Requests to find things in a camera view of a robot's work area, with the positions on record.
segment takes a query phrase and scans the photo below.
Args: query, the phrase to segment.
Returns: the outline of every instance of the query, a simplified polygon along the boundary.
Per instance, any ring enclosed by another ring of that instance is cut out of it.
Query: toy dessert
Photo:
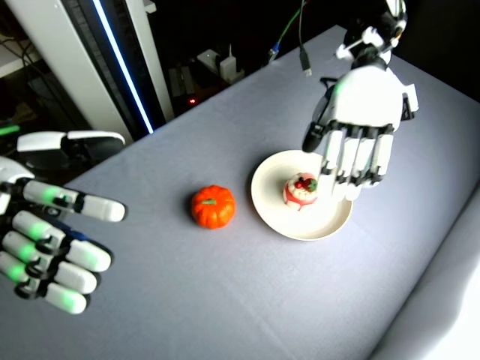
[[[317,200],[317,180],[309,172],[294,175],[283,187],[283,201],[297,211],[309,209]]]

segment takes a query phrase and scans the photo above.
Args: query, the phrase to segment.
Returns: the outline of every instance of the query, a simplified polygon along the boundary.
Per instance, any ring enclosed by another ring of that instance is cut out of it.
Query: plate
[[[284,203],[282,191],[296,173],[318,174],[322,156],[300,150],[282,151],[264,160],[253,174],[251,193],[260,217],[277,233],[291,239],[313,241],[336,233],[348,221],[353,203],[318,199],[306,211]]]

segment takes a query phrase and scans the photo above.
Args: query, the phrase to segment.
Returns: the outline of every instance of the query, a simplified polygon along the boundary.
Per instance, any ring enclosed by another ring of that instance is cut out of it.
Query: gray tabletop
[[[284,238],[252,206],[269,155],[299,149],[324,89],[348,65],[335,27],[172,121],[71,186],[129,207],[119,224],[69,223],[115,252],[91,307],[69,316],[16,298],[0,279],[2,359],[364,359],[449,231],[480,173],[480,105],[398,58],[421,110],[396,133],[381,186],[365,191],[335,236]],[[232,223],[200,229],[191,195],[219,184]]]

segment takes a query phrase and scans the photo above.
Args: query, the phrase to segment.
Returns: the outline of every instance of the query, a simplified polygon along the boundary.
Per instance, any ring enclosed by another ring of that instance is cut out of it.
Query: dark background
[[[348,27],[371,2],[308,1],[304,41],[335,24]],[[185,65],[209,48],[225,52],[232,44],[233,55],[250,74],[266,64],[269,49],[300,4],[300,0],[157,0],[157,12],[149,19],[164,67]],[[395,55],[480,101],[474,53],[480,43],[480,0],[409,0],[406,8],[409,21]],[[297,21],[282,41],[280,56],[298,45]]]

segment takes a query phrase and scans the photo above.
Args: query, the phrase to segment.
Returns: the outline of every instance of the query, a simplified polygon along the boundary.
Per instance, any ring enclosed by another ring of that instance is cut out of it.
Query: plate rim
[[[336,234],[337,232],[339,232],[340,230],[342,230],[342,228],[345,226],[345,224],[348,222],[348,220],[350,219],[350,216],[352,215],[352,211],[353,211],[353,201],[350,201],[350,200],[343,200],[343,201],[347,201],[349,203],[349,209],[348,209],[348,214],[346,215],[345,217],[345,221],[338,227],[338,229],[336,229],[335,231],[331,232],[330,234],[328,235],[324,235],[324,236],[321,236],[319,238],[298,238],[298,237],[295,237],[295,236],[291,236],[291,235],[287,235],[286,233],[284,232],[281,232],[280,230],[278,229],[275,229],[263,216],[262,214],[260,214],[260,211],[258,210],[257,208],[257,204],[255,202],[255,198],[254,198],[254,182],[255,182],[255,178],[257,177],[257,173],[258,173],[258,170],[259,168],[267,161],[269,160],[270,158],[273,158],[274,156],[276,155],[280,155],[280,154],[284,154],[284,153],[290,153],[290,152],[303,152],[302,150],[295,150],[295,149],[292,149],[292,150],[283,150],[283,151],[279,151],[279,152],[276,152],[270,156],[268,156],[266,159],[264,159],[262,161],[262,163],[260,163],[259,166],[256,167],[255,169],[255,172],[253,173],[253,176],[252,176],[252,180],[251,180],[251,183],[250,183],[250,196],[252,198],[252,202],[253,202],[253,207],[255,208],[255,211],[256,213],[260,216],[260,218],[262,219],[262,221],[268,225],[268,227],[270,227],[270,229],[274,230],[276,233],[282,235],[282,236],[285,236],[289,239],[294,239],[294,240],[299,240],[301,242],[315,242],[317,240],[321,240],[321,239],[327,239],[328,237],[330,236],[333,236],[334,234]],[[317,153],[311,153],[311,154],[315,154],[316,156],[322,158],[322,155],[320,154],[317,154]]]

